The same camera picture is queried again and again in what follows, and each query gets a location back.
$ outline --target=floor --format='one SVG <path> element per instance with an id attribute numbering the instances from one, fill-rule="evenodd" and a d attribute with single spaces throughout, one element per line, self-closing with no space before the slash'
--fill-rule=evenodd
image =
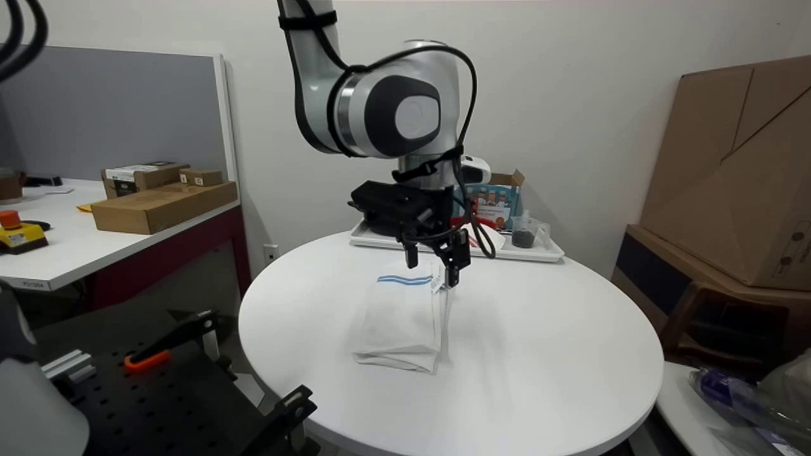
<path id="1" fill-rule="evenodd" d="M 34 326 L 48 323 L 53 320 L 63 320 L 76 311 L 76 299 L 82 288 L 63 288 L 62 294 L 38 297 L 25 294 L 24 307 Z M 235 334 L 235 315 L 239 315 L 239 294 L 235 294 L 235 275 L 232 268 L 228 251 L 213 251 L 189 265 L 168 275 L 162 284 L 147 288 L 142 297 L 131 299 L 130 303 L 140 307 L 171 307 L 181 311 L 195 310 L 218 310 L 221 315 L 232 316 L 232 331 L 224 339 L 224 351 L 232 358 L 232 369 L 239 375 L 235 387 L 262 410 L 268 413 L 277 403 L 277 396 L 268 392 L 251 373 L 251 365 L 239 345 Z M 351 456 L 338 446 L 320 440 L 322 456 Z M 609 456 L 681 456 L 688 453 L 680 440 L 666 430 L 660 415 L 651 415 L 626 444 L 609 450 Z"/>

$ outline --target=desk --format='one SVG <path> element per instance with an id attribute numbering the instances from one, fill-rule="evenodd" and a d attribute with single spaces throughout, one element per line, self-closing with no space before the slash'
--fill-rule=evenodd
<path id="1" fill-rule="evenodd" d="M 0 258 L 0 279 L 16 288 L 57 292 L 78 279 L 91 279 L 91 307 L 106 307 L 135 297 L 147 284 L 191 264 L 218 242 L 232 242 L 239 284 L 242 288 L 248 287 L 251 274 L 239 203 L 153 235 L 135 235 L 97 230 L 95 215 L 76 211 L 76 204 L 104 199 L 101 183 L 67 180 L 63 188 L 48 189 L 28 189 L 24 199 L 0 203 L 0 207 L 20 211 L 24 221 L 52 223 L 52 245 Z M 159 255 L 162 261 L 157 268 L 145 272 L 145 255 Z"/>
<path id="2" fill-rule="evenodd" d="M 474 261 L 451 292 L 437 375 L 358 365 L 360 303 L 391 261 L 405 255 L 328 235 L 244 297 L 248 361 L 277 392 L 314 391 L 314 432 L 358 453 L 600 453 L 655 408 L 657 331 L 575 261 Z"/>

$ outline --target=clutter on desk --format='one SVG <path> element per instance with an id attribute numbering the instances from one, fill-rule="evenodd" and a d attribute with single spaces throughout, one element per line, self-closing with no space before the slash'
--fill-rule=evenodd
<path id="1" fill-rule="evenodd" d="M 71 192 L 74 192 L 71 185 L 38 185 L 38 188 L 25 188 L 24 199 L 38 199 L 48 194 L 71 194 Z"/>
<path id="2" fill-rule="evenodd" d="M 366 294 L 356 359 L 434 373 L 444 342 L 446 301 L 442 261 L 423 258 L 417 268 L 403 261 L 391 264 Z"/>
<path id="3" fill-rule="evenodd" d="M 156 189 L 171 183 L 181 183 L 181 170 L 189 165 L 177 163 L 145 163 L 126 168 L 101 170 L 104 192 L 109 199 L 125 197 L 142 189 Z"/>
<path id="4" fill-rule="evenodd" d="M 0 168 L 0 199 L 24 194 L 24 175 L 11 168 Z"/>
<path id="5" fill-rule="evenodd" d="M 507 232 L 512 230 L 512 218 L 523 215 L 523 185 L 524 175 L 521 170 L 512 175 L 491 173 L 486 183 L 465 183 L 474 215 Z"/>
<path id="6" fill-rule="evenodd" d="M 0 254 L 25 254 L 48 245 L 48 223 L 20 221 L 17 211 L 0 211 Z"/>
<path id="7" fill-rule="evenodd" d="M 716 368 L 694 373 L 694 391 L 727 420 L 752 425 L 776 453 L 811 453 L 811 358 L 774 369 L 759 387 Z"/>
<path id="8" fill-rule="evenodd" d="M 213 188 L 213 185 L 224 183 L 224 173 L 186 168 L 186 170 L 181 170 L 181 183 L 197 185 L 197 188 Z"/>
<path id="9" fill-rule="evenodd" d="M 58 175 L 25 175 L 25 188 L 62 188 L 63 180 Z"/>
<path id="10" fill-rule="evenodd" d="M 512 245 L 517 249 L 536 249 L 536 242 L 550 242 L 550 226 L 532 218 L 531 211 L 512 218 Z"/>
<path id="11" fill-rule="evenodd" d="M 157 232 L 235 199 L 235 185 L 162 185 L 91 204 L 100 230 Z"/>
<path id="12" fill-rule="evenodd" d="M 527 264 L 561 264 L 561 261 L 565 261 L 565 251 L 546 230 L 541 230 L 541 235 L 532 240 L 532 249 L 517 249 L 503 232 L 500 232 L 500 239 L 505 239 L 505 242 L 496 251 L 495 261 L 527 261 Z M 403 242 L 398 242 L 391 235 L 380 235 L 380 232 L 370 230 L 366 223 L 358 223 L 352 227 L 351 242 L 358 249 L 403 251 Z"/>
<path id="13" fill-rule="evenodd" d="M 811 55 L 680 80 L 641 226 L 745 287 L 811 288 Z"/>

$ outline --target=yellow tool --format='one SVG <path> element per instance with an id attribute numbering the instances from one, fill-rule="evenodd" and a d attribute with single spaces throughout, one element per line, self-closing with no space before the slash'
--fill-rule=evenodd
<path id="1" fill-rule="evenodd" d="M 24 254 L 48 245 L 42 223 L 24 223 L 17 211 L 0 211 L 0 254 Z"/>

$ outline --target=orange object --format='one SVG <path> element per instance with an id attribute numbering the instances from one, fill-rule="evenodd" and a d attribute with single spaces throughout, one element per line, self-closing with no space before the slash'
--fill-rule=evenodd
<path id="1" fill-rule="evenodd" d="M 150 369 L 168 365 L 171 359 L 173 359 L 171 349 L 156 351 L 153 358 L 147 358 L 142 361 L 131 361 L 131 358 L 125 358 L 125 373 L 142 375 L 142 373 L 150 373 Z"/>
<path id="2" fill-rule="evenodd" d="M 24 227 L 20 213 L 17 211 L 0 211 L 0 226 L 5 230 L 20 230 Z"/>

